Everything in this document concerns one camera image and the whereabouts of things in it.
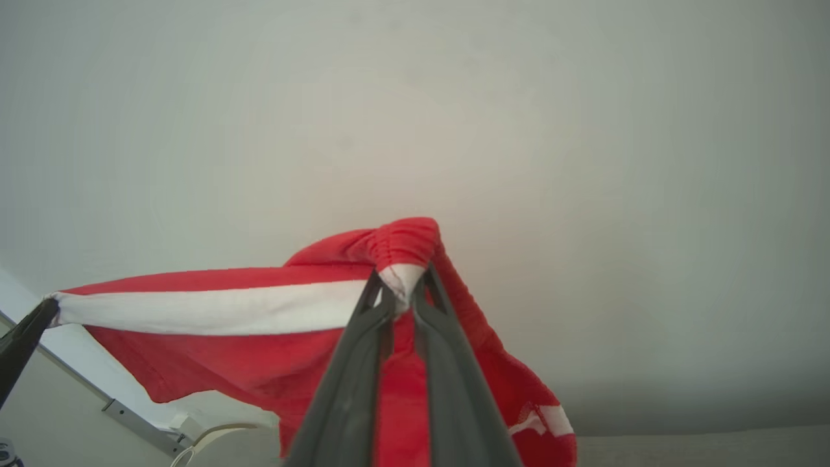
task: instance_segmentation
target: red garment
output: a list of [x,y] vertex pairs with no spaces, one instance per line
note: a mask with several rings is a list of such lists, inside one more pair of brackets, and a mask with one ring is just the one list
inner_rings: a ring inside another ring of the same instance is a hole
[[[365,280],[373,268],[381,271],[396,264],[426,267],[430,261],[456,309],[505,423],[511,427],[525,465],[574,466],[576,440],[559,402],[527,366],[505,351],[450,263],[432,219],[402,219],[379,229],[335,235],[298,252],[282,268],[165,273],[65,292],[97,296],[248,290]],[[232,311],[228,314],[233,319]],[[284,454],[291,448],[342,332],[328,329],[278,335],[183,336],[93,326],[87,329],[135,376],[153,401],[169,402],[197,391],[217,390],[274,411],[280,417]],[[378,448],[381,467],[430,463],[425,366],[414,351],[413,330],[411,313],[395,322],[395,352],[383,365]]]

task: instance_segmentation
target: red and white fabric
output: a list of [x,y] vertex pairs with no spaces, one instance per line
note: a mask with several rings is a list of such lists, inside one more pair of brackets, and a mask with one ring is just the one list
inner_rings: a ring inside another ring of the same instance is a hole
[[[408,308],[431,262],[444,283],[493,396],[527,467],[572,467],[576,439],[539,378],[505,351],[444,251],[436,222],[402,219],[335,235],[282,268],[164,273],[98,283],[52,296],[56,325],[78,323],[157,402],[217,390],[272,410],[288,453],[366,279],[376,268]],[[378,462],[429,465],[425,367],[413,348],[413,318],[395,322],[384,363]]]

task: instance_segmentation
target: white stripe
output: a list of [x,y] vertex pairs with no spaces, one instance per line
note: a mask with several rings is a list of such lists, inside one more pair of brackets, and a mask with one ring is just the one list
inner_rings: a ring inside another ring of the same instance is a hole
[[287,334],[344,327],[366,281],[205,292],[55,292],[58,324],[197,336]]
[[[544,423],[548,425],[554,436],[570,435],[574,432],[562,406],[539,406],[539,412],[541,412]],[[525,421],[511,426],[507,432],[512,436],[522,430],[536,430],[536,433],[542,435],[547,431],[544,423],[542,423],[536,410],[532,410]]]

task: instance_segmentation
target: red cloth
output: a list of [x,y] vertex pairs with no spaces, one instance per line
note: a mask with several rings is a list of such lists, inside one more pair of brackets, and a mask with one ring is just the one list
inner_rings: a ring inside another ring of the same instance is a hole
[[[450,263],[432,219],[403,219],[379,229],[356,230],[319,241],[282,268],[165,273],[72,289],[105,292],[184,292],[258,288],[365,279],[373,268],[427,266],[432,261],[472,345],[508,426],[537,417],[536,428],[513,440],[527,467],[576,464],[573,433],[544,416],[558,408],[554,394],[508,354]],[[172,336],[87,327],[92,336],[146,388],[169,402],[197,391],[217,390],[280,417],[283,453],[307,410],[342,329],[273,336]],[[383,365],[378,462],[381,467],[428,466],[429,435],[425,366],[413,348],[411,313],[394,325],[395,352]]]

